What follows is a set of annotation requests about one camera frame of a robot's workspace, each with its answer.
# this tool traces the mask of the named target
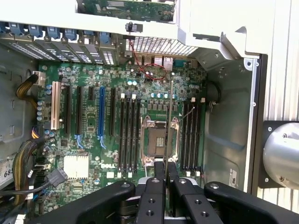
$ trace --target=motherboard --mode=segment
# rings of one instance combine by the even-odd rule
[[[200,181],[206,72],[187,60],[145,70],[131,61],[40,63],[37,127],[46,144],[36,164],[63,168],[68,181],[34,197],[38,214],[120,179],[137,184],[154,176],[155,161],[173,161],[181,176]]]

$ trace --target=pcie slot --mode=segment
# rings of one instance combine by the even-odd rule
[[[132,170],[137,173],[137,158],[138,158],[138,141],[139,141],[139,123],[140,123],[140,105],[141,100],[137,99],[137,110],[136,110],[136,124],[135,124],[135,153],[134,153],[134,166]]]
[[[192,113],[190,114],[190,117],[192,119],[191,121],[191,124],[192,124],[192,127],[191,128],[191,141],[190,141],[190,165],[189,165],[189,169],[190,170],[193,170],[194,169],[194,163],[195,163],[195,151],[196,151],[196,148],[195,148],[195,145],[194,145],[194,142],[195,142],[195,132],[196,132],[196,111],[197,111],[197,106],[196,105],[193,105],[195,107],[195,109],[192,111]]]
[[[82,133],[82,110],[83,110],[83,104],[82,104],[82,98],[83,98],[83,88],[82,86],[77,87],[77,113],[76,113],[76,130],[75,134],[81,134]]]
[[[123,169],[122,143],[123,143],[124,111],[125,111],[125,102],[124,102],[124,99],[121,99],[120,143],[119,143],[119,149],[118,149],[118,170],[119,171],[122,171],[122,169]]]
[[[130,147],[129,147],[129,165],[128,168],[131,170],[132,168],[132,160],[133,160],[133,138],[134,138],[134,118],[135,118],[135,99],[132,98],[132,108],[131,108],[131,119],[130,119]]]
[[[130,98],[127,98],[126,103],[126,125],[125,125],[125,151],[124,151],[124,173],[127,172],[126,167],[128,166],[127,163],[127,156],[128,156],[128,129],[129,129],[129,114],[130,114]]]
[[[199,155],[199,141],[200,141],[200,106],[197,106],[197,123],[196,123],[196,143],[195,143],[195,163],[194,163],[194,168],[198,170],[198,155]]]
[[[71,87],[66,86],[66,105],[65,105],[65,119],[64,119],[64,129],[66,134],[71,133]]]
[[[52,82],[51,129],[59,129],[60,82]]]
[[[183,116],[185,116],[185,114],[188,113],[188,108],[187,108],[187,104],[184,104],[184,113]],[[182,131],[182,150],[181,150],[181,169],[185,169],[185,158],[186,158],[186,132],[187,132],[187,122],[188,121],[188,117],[185,117],[183,120],[183,131]]]
[[[88,87],[88,100],[94,100],[94,87]]]
[[[111,99],[110,99],[110,130],[111,136],[114,136],[114,123],[115,123],[115,88],[111,89]]]
[[[98,124],[98,139],[101,142],[101,146],[106,148],[103,142],[104,136],[104,117],[105,117],[105,87],[100,87],[100,98],[99,98],[99,124]]]

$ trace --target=black cable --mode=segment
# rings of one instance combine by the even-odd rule
[[[48,187],[49,185],[51,185],[50,182],[47,182],[45,184],[43,184],[42,186],[35,188],[35,189],[31,189],[31,190],[6,190],[6,191],[0,191],[0,196],[6,196],[6,195],[27,195],[30,193],[36,193],[46,187]]]

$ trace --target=black pcie slot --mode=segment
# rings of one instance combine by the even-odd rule
[[[134,153],[134,166],[132,170],[137,173],[137,157],[138,157],[138,141],[139,141],[139,120],[140,120],[140,99],[137,99],[137,110],[136,110],[136,125],[135,125],[135,153]]]
[[[126,168],[128,166],[127,157],[128,157],[128,129],[129,129],[129,114],[130,114],[130,98],[127,98],[126,104],[126,125],[125,125],[125,151],[124,151],[124,173],[127,172]]]
[[[192,156],[192,140],[194,139],[193,136],[193,126],[194,126],[194,122],[193,122],[193,114],[194,114],[194,110],[192,110],[192,112],[188,115],[188,139],[187,139],[187,169],[190,170],[191,168],[191,156]]]
[[[77,113],[76,113],[75,134],[82,133],[82,110],[83,110],[82,98],[83,98],[83,88],[82,88],[82,86],[78,86],[77,87]]]
[[[135,100],[132,99],[132,109],[131,109],[131,125],[130,125],[130,147],[129,147],[129,166],[128,169],[132,168],[132,157],[133,157],[133,138],[134,138],[134,118],[135,118]]]
[[[114,136],[114,123],[115,123],[115,88],[111,89],[110,99],[110,135]]]
[[[197,108],[198,108],[197,114],[196,114],[197,115],[197,124],[196,124],[197,133],[196,133],[195,156],[194,156],[194,158],[195,158],[194,169],[196,169],[196,170],[198,170],[198,168],[199,168],[198,155],[199,155],[199,141],[200,141],[200,124],[201,124],[201,122],[200,122],[200,112],[201,112],[200,106],[198,105]]]
[[[65,106],[65,119],[64,119],[64,126],[65,126],[65,133],[71,133],[71,87],[66,86],[66,106]]]
[[[88,100],[94,100],[94,87],[88,87]]]
[[[118,170],[122,170],[123,159],[122,159],[122,142],[123,142],[123,123],[124,123],[124,111],[125,111],[125,102],[121,100],[121,120],[120,120],[120,144],[118,149]]]
[[[193,105],[195,109],[192,111],[192,130],[191,130],[191,145],[190,145],[190,150],[191,150],[191,161],[189,165],[189,169],[193,170],[195,166],[195,152],[196,152],[196,147],[195,147],[195,141],[196,141],[196,121],[197,121],[197,105]]]
[[[184,104],[184,114],[185,116],[188,113],[188,104]],[[187,138],[187,128],[188,128],[188,117],[185,117],[183,120],[183,132],[182,132],[182,152],[181,152],[181,169],[185,169],[186,163],[186,138]]]

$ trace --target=label sticker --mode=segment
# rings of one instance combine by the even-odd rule
[[[234,171],[233,169],[230,169],[229,186],[235,188],[236,184],[237,184],[237,172]]]
[[[123,1],[107,1],[108,6],[113,7],[124,7],[125,3]]]
[[[13,162],[14,157],[10,160],[0,162],[0,186],[13,181]]]

